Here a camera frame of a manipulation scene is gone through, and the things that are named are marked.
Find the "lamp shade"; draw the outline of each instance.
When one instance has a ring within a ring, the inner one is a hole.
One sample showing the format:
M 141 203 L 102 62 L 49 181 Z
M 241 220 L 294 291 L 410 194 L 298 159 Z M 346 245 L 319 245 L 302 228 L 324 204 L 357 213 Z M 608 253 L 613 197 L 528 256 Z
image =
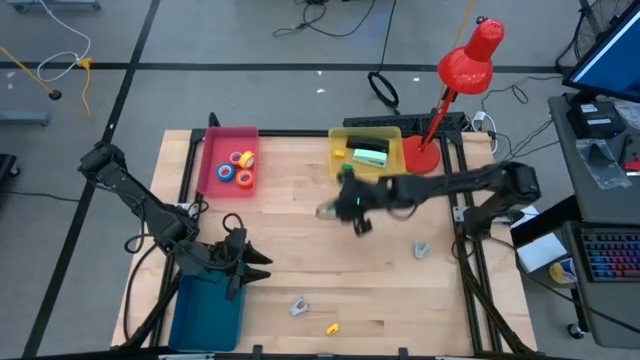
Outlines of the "lamp shade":
M 476 27 L 465 46 L 453 49 L 438 64 L 440 79 L 461 94 L 480 94 L 489 88 L 493 76 L 491 55 L 504 38 L 499 21 L 486 20 Z

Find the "monitor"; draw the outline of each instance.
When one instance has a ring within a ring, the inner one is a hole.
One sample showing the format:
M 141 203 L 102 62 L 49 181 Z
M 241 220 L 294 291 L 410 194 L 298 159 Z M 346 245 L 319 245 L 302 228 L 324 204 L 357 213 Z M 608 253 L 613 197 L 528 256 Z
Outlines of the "monitor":
M 562 83 L 593 95 L 640 102 L 640 0 L 629 5 Z

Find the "tape roll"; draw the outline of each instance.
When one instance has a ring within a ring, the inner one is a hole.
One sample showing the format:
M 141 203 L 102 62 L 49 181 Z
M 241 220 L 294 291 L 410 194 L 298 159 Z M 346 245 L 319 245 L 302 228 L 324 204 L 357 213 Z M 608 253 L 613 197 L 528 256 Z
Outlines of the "tape roll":
M 218 169 L 216 170 L 216 174 L 218 174 L 218 180 L 222 182 L 231 181 L 233 179 L 233 176 L 235 175 L 235 172 L 236 170 L 233 168 L 233 165 L 229 163 L 224 163 L 218 166 Z
M 243 169 L 249 169 L 253 166 L 253 163 L 255 163 L 255 159 L 256 157 L 251 151 L 245 151 L 240 157 L 238 164 L 240 164 L 240 167 Z
M 253 186 L 253 172 L 251 170 L 240 170 L 236 174 L 236 183 L 241 188 L 249 189 Z
M 229 155 L 229 162 L 233 166 L 240 166 L 240 158 L 242 157 L 242 153 L 240 151 L 234 151 Z

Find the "wooden table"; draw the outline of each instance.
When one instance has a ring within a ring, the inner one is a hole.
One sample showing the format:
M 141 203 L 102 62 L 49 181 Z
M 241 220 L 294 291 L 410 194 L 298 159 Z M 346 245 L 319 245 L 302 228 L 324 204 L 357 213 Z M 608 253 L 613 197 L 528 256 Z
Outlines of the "wooden table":
M 188 130 L 164 135 L 151 191 L 167 203 L 178 198 L 189 137 Z M 470 169 L 493 161 L 486 134 L 463 134 L 463 138 Z M 328 174 L 326 138 L 261 137 L 260 151 L 256 196 L 210 199 L 211 207 L 200 219 L 198 240 L 214 242 L 223 239 L 222 217 L 237 212 L 256 249 L 273 259 L 264 267 L 272 272 L 271 278 L 248 286 L 237 352 L 251 352 L 254 344 L 262 344 L 265 353 L 397 354 L 399 347 L 407 347 L 413 355 L 473 354 L 460 269 L 450 253 L 454 232 L 447 197 L 429 199 L 404 222 L 386 212 L 372 212 L 373 231 L 357 238 L 351 226 L 314 215 L 318 204 L 339 191 Z M 440 164 L 434 174 L 442 173 Z M 476 203 L 489 195 L 474 193 Z M 495 225 L 492 234 L 511 241 L 505 226 Z M 422 260 L 413 257 L 414 240 L 431 244 Z M 513 251 L 494 242 L 483 246 L 496 307 L 524 343 L 535 349 Z M 145 249 L 134 256 L 132 268 Z M 135 278 L 131 331 L 157 300 L 164 263 L 165 256 L 153 252 Z M 298 295 L 311 310 L 293 318 L 288 308 Z M 484 312 L 476 304 L 484 325 Z M 168 341 L 173 308 L 172 304 L 166 311 L 161 344 Z M 325 329 L 335 322 L 340 332 L 327 337 Z M 490 350 L 486 326 L 481 327 L 483 347 Z M 121 308 L 112 344 L 122 342 Z

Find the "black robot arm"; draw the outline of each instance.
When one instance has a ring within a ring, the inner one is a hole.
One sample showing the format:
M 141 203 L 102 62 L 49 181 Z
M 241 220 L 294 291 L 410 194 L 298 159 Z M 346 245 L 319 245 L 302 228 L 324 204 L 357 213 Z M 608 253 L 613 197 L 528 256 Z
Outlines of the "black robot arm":
M 247 230 L 242 224 L 240 228 L 229 229 L 223 221 L 228 235 L 213 245 L 195 241 L 200 232 L 197 221 L 187 210 L 160 201 L 129 174 L 124 153 L 118 147 L 99 142 L 80 161 L 78 170 L 87 181 L 117 194 L 134 215 L 146 222 L 150 237 L 165 255 L 175 255 L 183 275 L 224 272 L 230 277 L 227 300 L 235 298 L 243 285 L 271 275 L 247 265 L 272 261 L 256 251 L 250 241 L 245 242 Z
M 513 205 L 528 205 L 540 198 L 535 171 L 517 162 L 433 177 L 382 176 L 377 183 L 360 180 L 347 170 L 338 175 L 338 181 L 342 183 L 338 198 L 318 207 L 316 214 L 320 218 L 353 222 L 358 236 L 372 229 L 371 221 L 364 217 L 367 211 L 415 208 L 436 196 L 488 190 L 494 193 L 487 201 L 464 210 L 461 216 L 467 235 L 484 238 L 497 216 Z

